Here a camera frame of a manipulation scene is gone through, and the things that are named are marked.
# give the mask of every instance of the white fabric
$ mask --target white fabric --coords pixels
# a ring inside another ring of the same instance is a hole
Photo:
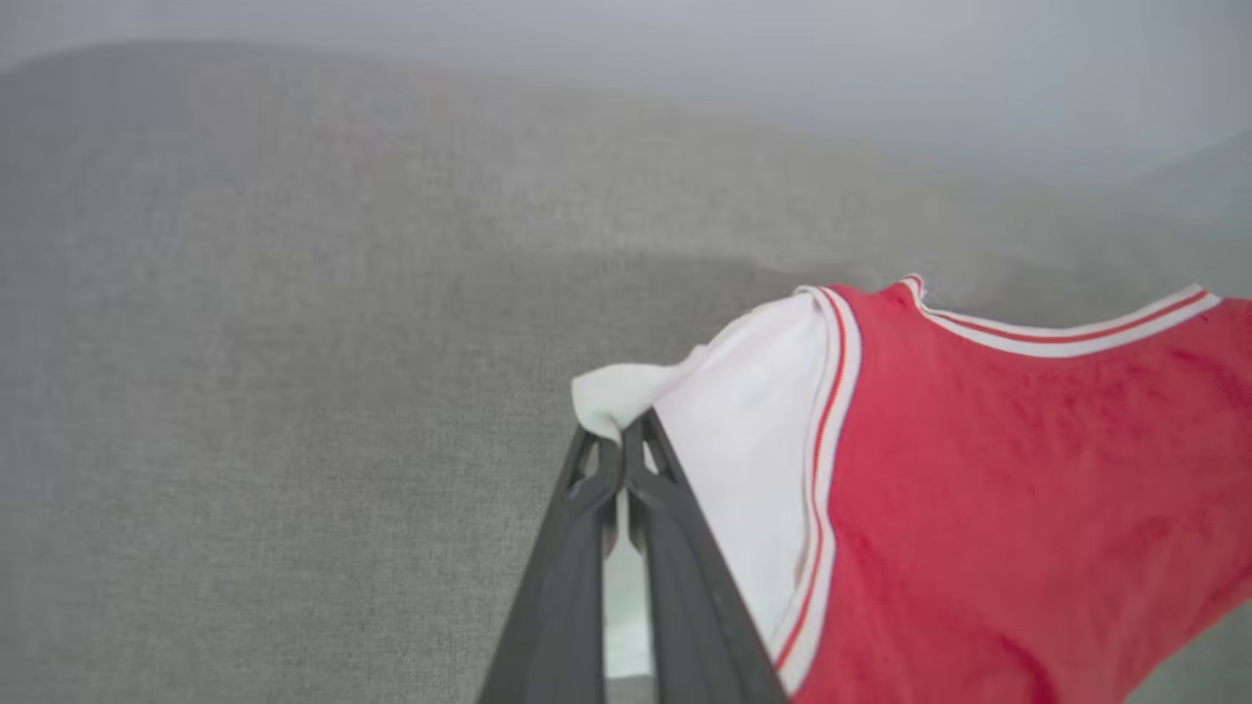
[[[613,365],[572,383],[578,422],[601,436],[620,440],[655,406],[774,656],[804,569],[804,467],[830,341],[815,293],[801,292],[736,319],[676,366]],[[651,671],[644,580],[630,574],[641,562],[626,551],[618,541],[606,567],[611,678]]]

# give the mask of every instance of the red stripe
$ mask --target red stripe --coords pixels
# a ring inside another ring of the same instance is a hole
[[[791,628],[791,634],[788,636],[786,643],[782,645],[782,651],[779,653],[779,659],[774,664],[775,670],[781,670],[791,656],[791,651],[795,649],[795,644],[800,638],[800,631],[804,629],[804,621],[809,618],[809,606],[813,604],[813,594],[818,586],[818,572],[821,566],[821,549],[825,541],[825,531],[821,530],[821,512],[818,510],[818,461],[821,458],[821,441],[826,433],[826,421],[830,418],[830,410],[835,405],[835,396],[839,392],[839,383],[844,376],[844,348],[846,341],[844,338],[844,319],[839,313],[839,307],[835,306],[834,298],[825,288],[819,289],[826,301],[830,302],[830,308],[835,312],[835,324],[839,328],[839,361],[835,363],[835,376],[830,385],[830,396],[826,397],[826,407],[821,411],[821,422],[818,423],[818,440],[813,446],[813,477],[809,482],[811,492],[809,496],[809,504],[813,509],[814,521],[818,524],[818,557],[813,564],[813,572],[809,575],[809,588],[804,595],[804,604],[800,606],[800,618],[796,620],[795,626]]]
[[[910,279],[916,281],[918,282],[918,288],[919,289],[921,288],[921,282],[920,282],[920,279],[918,279],[918,277],[909,276],[909,277],[905,277],[905,278],[910,278]],[[1003,331],[1003,329],[997,329],[997,328],[992,328],[992,327],[987,327],[987,326],[980,326],[978,323],[972,323],[972,322],[968,322],[968,321],[962,321],[962,319],[954,318],[954,317],[952,317],[949,314],[940,313],[938,311],[925,311],[925,313],[930,314],[930,316],[934,316],[936,318],[943,318],[943,319],[945,319],[945,321],[948,321],[950,323],[955,323],[955,324],[958,324],[960,327],[964,327],[964,328],[968,328],[968,329],[975,329],[978,332],[984,332],[987,334],[994,334],[997,337],[1003,337],[1005,339],[1017,339],[1019,342],[1038,342],[1038,343],[1042,343],[1042,344],[1063,344],[1063,343],[1067,343],[1067,342],[1085,342],[1088,339],[1098,339],[1101,337],[1107,337],[1107,336],[1111,336],[1111,334],[1117,334],[1119,332],[1128,331],[1128,329],[1131,329],[1133,327],[1138,327],[1138,326],[1142,326],[1144,323],[1149,323],[1149,322],[1152,322],[1152,321],[1154,321],[1157,318],[1162,318],[1164,316],[1168,316],[1169,313],[1173,313],[1174,311],[1178,311],[1179,308],[1186,308],[1187,306],[1191,306],[1192,303],[1196,303],[1197,301],[1199,301],[1201,298],[1203,298],[1206,296],[1208,296],[1207,291],[1197,291],[1194,294],[1192,294],[1192,296],[1189,296],[1189,297],[1187,297],[1187,298],[1184,298],[1182,301],[1178,301],[1177,303],[1167,306],[1167,307],[1164,307],[1164,308],[1162,308],[1162,309],[1159,309],[1159,311],[1157,311],[1157,312],[1154,312],[1152,314],[1148,314],[1148,316],[1144,316],[1142,318],[1131,321],[1128,323],[1123,323],[1123,324],[1119,324],[1117,327],[1112,327],[1112,328],[1102,329],[1102,331],[1097,331],[1097,332],[1087,332],[1087,333],[1083,333],[1083,334],[1070,334],[1070,336],[1064,336],[1064,337],[1045,337],[1045,336],[1027,334],[1027,333],[1019,333],[1019,332],[1007,332],[1007,331]]]

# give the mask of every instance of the neckline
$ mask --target neckline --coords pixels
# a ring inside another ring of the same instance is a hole
[[[983,347],[1028,357],[1082,357],[1151,337],[1217,306],[1222,299],[1192,284],[1133,313],[1072,328],[1013,326],[925,304],[925,281],[909,274],[900,281],[916,309],[929,322]]]

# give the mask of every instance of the white wall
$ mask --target white wall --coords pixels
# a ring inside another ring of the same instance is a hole
[[[1246,0],[19,0],[60,18],[0,60],[64,46],[71,5],[129,35],[570,76],[1075,185],[1252,128]]]

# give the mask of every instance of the gray fabric surface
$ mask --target gray fabric surface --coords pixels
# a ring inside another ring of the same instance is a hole
[[[800,283],[1077,324],[1247,239],[563,88],[235,45],[0,76],[0,701],[472,699],[573,426]],[[1239,613],[1137,699],[1246,701]]]

